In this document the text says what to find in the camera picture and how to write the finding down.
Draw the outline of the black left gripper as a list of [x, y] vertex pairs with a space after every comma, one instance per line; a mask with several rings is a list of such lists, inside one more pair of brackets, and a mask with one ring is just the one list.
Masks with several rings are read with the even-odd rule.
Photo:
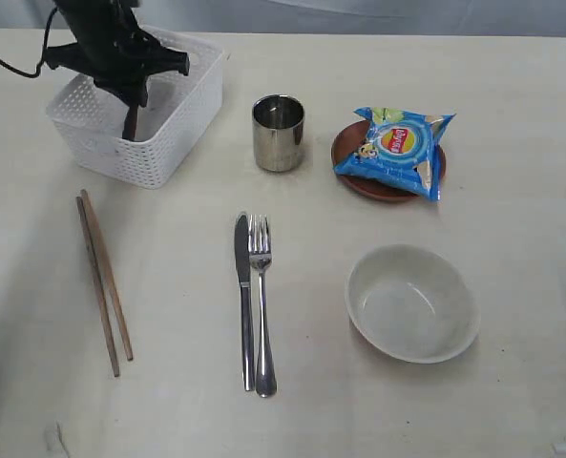
[[187, 52], [163, 46], [137, 23], [133, 1], [56, 1], [75, 37], [71, 44], [49, 46], [44, 61], [90, 76], [98, 89], [127, 107], [145, 108], [147, 79], [159, 73], [189, 74]]

